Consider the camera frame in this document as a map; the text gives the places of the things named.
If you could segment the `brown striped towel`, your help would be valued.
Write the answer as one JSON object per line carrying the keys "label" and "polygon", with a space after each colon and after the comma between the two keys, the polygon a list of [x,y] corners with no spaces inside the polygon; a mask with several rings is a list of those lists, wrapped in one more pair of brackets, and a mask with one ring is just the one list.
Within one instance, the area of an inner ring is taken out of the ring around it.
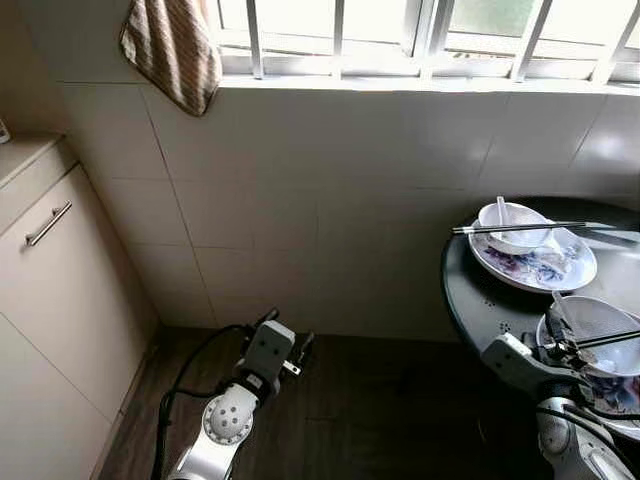
{"label": "brown striped towel", "polygon": [[209,0],[129,0],[123,58],[183,113],[204,116],[218,93],[221,56]]}

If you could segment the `white barred window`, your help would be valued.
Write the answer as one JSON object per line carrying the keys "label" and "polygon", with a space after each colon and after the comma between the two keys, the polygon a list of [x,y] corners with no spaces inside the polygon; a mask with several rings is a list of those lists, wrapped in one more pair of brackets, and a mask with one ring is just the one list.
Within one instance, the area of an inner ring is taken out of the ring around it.
{"label": "white barred window", "polygon": [[207,0],[233,76],[640,81],[640,0]]}

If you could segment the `large floral plate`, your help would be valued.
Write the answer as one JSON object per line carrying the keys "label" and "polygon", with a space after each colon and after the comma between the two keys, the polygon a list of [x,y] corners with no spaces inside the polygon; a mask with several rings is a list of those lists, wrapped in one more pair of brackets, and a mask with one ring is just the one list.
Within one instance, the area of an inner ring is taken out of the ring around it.
{"label": "large floral plate", "polygon": [[640,374],[631,378],[600,378],[579,372],[590,381],[598,410],[626,415],[640,413]]}

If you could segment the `white ceramic spoon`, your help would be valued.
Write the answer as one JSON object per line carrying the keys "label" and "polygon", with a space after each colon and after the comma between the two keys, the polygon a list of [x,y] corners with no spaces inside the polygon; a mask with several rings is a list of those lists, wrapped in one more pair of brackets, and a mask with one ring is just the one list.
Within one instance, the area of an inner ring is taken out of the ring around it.
{"label": "white ceramic spoon", "polygon": [[566,301],[564,301],[563,294],[559,291],[553,291],[550,294],[552,294],[553,302],[548,312],[548,332],[552,335],[552,338],[556,340],[566,340],[575,337],[571,325],[572,315],[570,308],[568,308]]}
{"label": "white ceramic spoon", "polygon": [[515,211],[509,209],[506,198],[503,196],[495,197],[495,214],[497,214],[498,227],[513,227],[517,225],[517,216]]}

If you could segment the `white ceramic bowl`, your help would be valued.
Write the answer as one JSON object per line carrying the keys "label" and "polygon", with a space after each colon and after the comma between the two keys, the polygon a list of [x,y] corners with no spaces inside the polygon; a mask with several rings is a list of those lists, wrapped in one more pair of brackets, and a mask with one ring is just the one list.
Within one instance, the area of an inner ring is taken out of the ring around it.
{"label": "white ceramic bowl", "polygon": [[[540,212],[530,209],[530,207],[513,204],[506,201],[509,209],[515,211],[517,216],[517,225],[541,225],[550,224],[550,220],[541,215]],[[476,227],[498,227],[497,211],[494,204],[488,204],[481,207],[477,214]],[[540,228],[530,230],[502,230],[502,232],[474,234],[476,241],[485,241],[492,246],[494,250],[503,253],[512,253],[512,255],[521,255],[521,253],[530,253],[535,248],[543,247],[550,238],[552,229]]]}
{"label": "white ceramic bowl", "polygon": [[[631,378],[640,374],[639,320],[603,300],[586,296],[564,297],[572,315],[577,339],[591,339],[591,365],[576,367],[600,378]],[[552,335],[547,330],[548,312],[538,324],[536,343],[543,346]]]}

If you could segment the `round black table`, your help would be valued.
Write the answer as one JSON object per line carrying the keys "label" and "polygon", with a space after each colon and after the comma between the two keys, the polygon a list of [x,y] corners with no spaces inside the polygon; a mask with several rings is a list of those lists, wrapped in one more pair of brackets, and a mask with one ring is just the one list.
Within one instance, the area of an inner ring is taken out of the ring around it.
{"label": "round black table", "polygon": [[[598,269],[593,282],[575,293],[640,316],[639,210],[594,198],[521,196],[515,202],[552,220],[590,221],[593,227],[573,233],[593,250]],[[445,244],[442,291],[460,338],[475,356],[500,333],[532,332],[552,306],[550,294],[524,291],[489,273],[462,236]]]}

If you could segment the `small floral plate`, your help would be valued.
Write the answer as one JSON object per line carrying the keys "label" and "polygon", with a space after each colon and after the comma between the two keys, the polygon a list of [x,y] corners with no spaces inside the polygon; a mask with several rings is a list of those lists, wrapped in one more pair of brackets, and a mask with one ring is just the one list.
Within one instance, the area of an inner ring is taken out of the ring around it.
{"label": "small floral plate", "polygon": [[598,261],[584,239],[570,229],[550,230],[550,238],[530,253],[499,251],[490,234],[471,234],[468,247],[485,271],[502,282],[534,293],[576,291],[596,278]]}

